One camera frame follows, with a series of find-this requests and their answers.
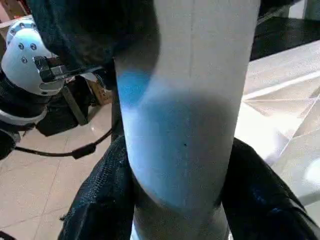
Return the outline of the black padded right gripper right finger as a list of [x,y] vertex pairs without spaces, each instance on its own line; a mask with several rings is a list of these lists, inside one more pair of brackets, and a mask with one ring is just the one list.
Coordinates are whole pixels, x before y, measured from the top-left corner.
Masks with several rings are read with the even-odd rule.
[[318,240],[320,228],[288,185],[248,144],[235,138],[222,191],[235,240]]

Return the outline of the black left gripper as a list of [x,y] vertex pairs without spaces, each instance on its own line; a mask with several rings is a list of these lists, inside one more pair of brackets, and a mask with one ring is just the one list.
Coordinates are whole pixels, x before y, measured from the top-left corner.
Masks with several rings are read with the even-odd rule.
[[159,25],[152,0],[33,0],[31,14],[45,47],[60,56],[35,56],[44,83],[93,73],[112,58],[154,65]]

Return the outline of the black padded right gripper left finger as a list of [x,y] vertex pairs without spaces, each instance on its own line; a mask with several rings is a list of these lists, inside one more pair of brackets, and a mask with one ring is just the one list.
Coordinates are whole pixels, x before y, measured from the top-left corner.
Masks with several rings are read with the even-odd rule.
[[119,136],[77,191],[58,238],[128,240],[134,208],[134,182],[126,141]]

